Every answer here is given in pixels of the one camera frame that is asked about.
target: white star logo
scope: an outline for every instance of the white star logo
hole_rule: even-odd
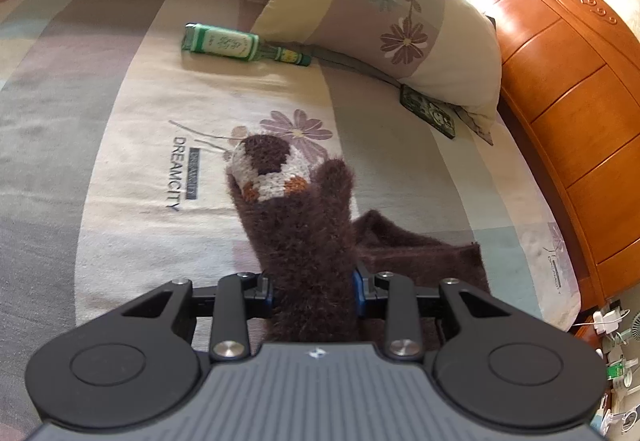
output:
[[[319,360],[320,358],[324,358],[324,356],[326,355],[326,350],[322,349],[321,347],[316,347],[314,350],[309,351],[307,354],[310,357]]]

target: green bottle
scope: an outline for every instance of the green bottle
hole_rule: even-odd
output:
[[[186,25],[182,48],[193,53],[230,56],[246,62],[270,58],[305,67],[311,63],[311,56],[269,45],[258,35],[205,24]]]

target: white knit patch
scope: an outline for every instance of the white knit patch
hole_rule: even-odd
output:
[[[246,154],[244,143],[240,143],[231,158],[231,174],[241,190],[247,183],[252,183],[254,190],[258,192],[258,202],[267,201],[274,197],[284,197],[285,183],[295,177],[300,177],[307,183],[311,180],[309,165],[305,157],[293,146],[289,148],[289,154],[287,154],[280,172],[258,175],[257,170],[251,164],[251,159]]]

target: orange knit patch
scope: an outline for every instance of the orange knit patch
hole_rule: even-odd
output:
[[[307,186],[308,183],[302,177],[294,176],[284,182],[284,193],[288,196],[297,192],[304,192]]]
[[[258,200],[258,190],[254,188],[254,184],[249,181],[242,187],[242,198],[247,202],[255,202]]]

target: headboard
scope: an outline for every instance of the headboard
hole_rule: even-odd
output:
[[[640,282],[640,42],[603,0],[470,0],[497,22],[498,110],[549,202],[582,308]]]

